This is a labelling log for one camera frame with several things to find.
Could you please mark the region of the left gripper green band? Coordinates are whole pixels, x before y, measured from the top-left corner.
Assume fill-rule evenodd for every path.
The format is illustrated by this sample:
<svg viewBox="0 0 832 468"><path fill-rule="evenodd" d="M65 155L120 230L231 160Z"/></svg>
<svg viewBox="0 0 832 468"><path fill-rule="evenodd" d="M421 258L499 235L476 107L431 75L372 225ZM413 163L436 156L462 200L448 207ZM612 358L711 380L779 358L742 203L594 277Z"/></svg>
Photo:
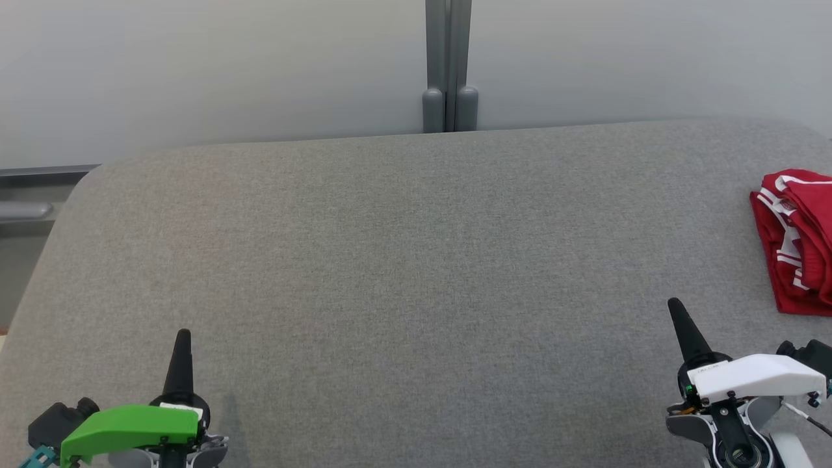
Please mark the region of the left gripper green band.
<svg viewBox="0 0 832 468"><path fill-rule="evenodd" d="M97 411L60 442L60 464L89 464L94 457L140 449L157 453L161 465L185 465L210 426L211 412L202 397L191 403L174 398L194 394L191 332L180 329L162 389L151 405L116 406Z"/></svg>

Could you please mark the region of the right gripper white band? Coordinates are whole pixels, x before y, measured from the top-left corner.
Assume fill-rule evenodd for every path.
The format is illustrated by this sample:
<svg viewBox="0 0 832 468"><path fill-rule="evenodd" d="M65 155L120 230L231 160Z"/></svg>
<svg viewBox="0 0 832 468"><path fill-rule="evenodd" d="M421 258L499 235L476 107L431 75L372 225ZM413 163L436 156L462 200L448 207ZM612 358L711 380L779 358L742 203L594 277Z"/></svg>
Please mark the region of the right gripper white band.
<svg viewBox="0 0 832 468"><path fill-rule="evenodd" d="M730 398L812 396L828 397L828 377L796 359L776 354L753 354L716 362L683 302L668 300L668 310L685 365L702 365L681 371L683 397L709 404Z"/></svg>

